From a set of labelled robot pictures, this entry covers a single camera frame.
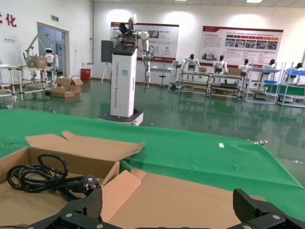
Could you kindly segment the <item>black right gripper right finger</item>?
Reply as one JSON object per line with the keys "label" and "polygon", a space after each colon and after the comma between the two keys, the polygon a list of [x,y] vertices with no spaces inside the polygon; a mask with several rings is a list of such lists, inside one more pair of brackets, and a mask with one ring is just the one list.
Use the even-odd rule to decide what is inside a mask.
{"label": "black right gripper right finger", "polygon": [[270,202],[256,200],[242,189],[233,191],[233,209],[240,220],[234,229],[303,229],[305,223]]}

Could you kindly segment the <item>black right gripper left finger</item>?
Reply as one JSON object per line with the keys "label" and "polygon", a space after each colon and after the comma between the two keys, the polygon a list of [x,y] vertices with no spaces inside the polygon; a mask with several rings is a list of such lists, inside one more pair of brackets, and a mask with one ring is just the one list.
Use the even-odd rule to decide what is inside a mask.
{"label": "black right gripper left finger", "polygon": [[96,188],[86,198],[73,200],[57,214],[29,225],[29,229],[101,229],[103,222],[102,189]]}

